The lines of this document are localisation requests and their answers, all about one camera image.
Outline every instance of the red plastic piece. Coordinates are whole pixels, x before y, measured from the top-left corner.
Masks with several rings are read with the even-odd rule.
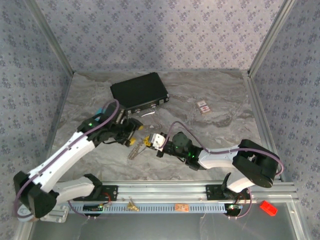
[[[267,201],[263,201],[261,204],[260,204],[260,208],[265,211],[267,214],[269,214],[270,216],[275,216],[278,212],[278,209],[271,205],[269,202]]]

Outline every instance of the black case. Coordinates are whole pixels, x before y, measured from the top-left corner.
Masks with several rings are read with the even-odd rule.
[[[113,98],[126,108],[128,114],[169,101],[168,91],[156,72],[115,83],[110,89]]]

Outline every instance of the patterned wallpaper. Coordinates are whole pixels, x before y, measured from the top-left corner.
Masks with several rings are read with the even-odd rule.
[[[320,2],[299,0],[254,77],[285,174],[320,239]]]
[[[284,0],[36,0],[75,72],[248,69]]]
[[[69,78],[24,2],[2,0],[0,9],[0,240],[10,240],[13,177],[46,157]]]

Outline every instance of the marble surface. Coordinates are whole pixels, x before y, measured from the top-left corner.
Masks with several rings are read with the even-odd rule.
[[[146,125],[144,130],[135,133],[137,140],[152,132],[166,133],[170,124],[179,120],[185,123],[207,148],[234,146],[239,144],[241,139],[261,143],[240,71],[158,73],[170,94],[170,100],[157,107],[153,115],[132,115]],[[113,99],[110,91],[112,84],[144,74],[147,72],[75,73],[51,153],[71,137],[83,120],[93,116],[101,106]],[[200,100],[207,102],[211,113],[201,115],[196,106],[196,102]],[[181,130],[181,127],[176,126],[173,133]],[[194,171],[173,156],[158,158],[157,152],[148,148],[135,159],[129,160],[128,154],[133,147],[117,143],[100,144],[81,158],[61,180],[77,179],[87,173],[94,174],[102,181],[223,180],[226,173],[232,172],[232,168]]]

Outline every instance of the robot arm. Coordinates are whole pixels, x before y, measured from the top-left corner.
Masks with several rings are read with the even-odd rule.
[[[109,138],[113,138],[115,142],[122,145],[130,146],[134,132],[141,127],[141,122],[134,118],[127,118],[124,109],[116,107],[116,104],[110,104],[104,113],[85,120],[65,145],[44,163],[29,171],[28,174],[20,171],[14,176],[17,197],[31,212],[20,218],[42,218],[55,205],[78,197],[91,196],[94,200],[95,196],[100,194],[102,183],[92,174],[62,183],[57,183],[58,180],[80,158]]]
[[[250,140],[244,139],[239,145],[229,148],[204,149],[193,145],[183,132],[174,135],[172,141],[166,142],[166,137],[164,133],[153,133],[144,139],[144,143],[147,147],[158,150],[157,157],[162,158],[164,154],[178,157],[196,171],[217,167],[234,168],[235,171],[227,174],[223,181],[223,192],[232,194],[253,185],[264,188],[271,188],[273,185],[278,162],[257,152],[278,156]]]

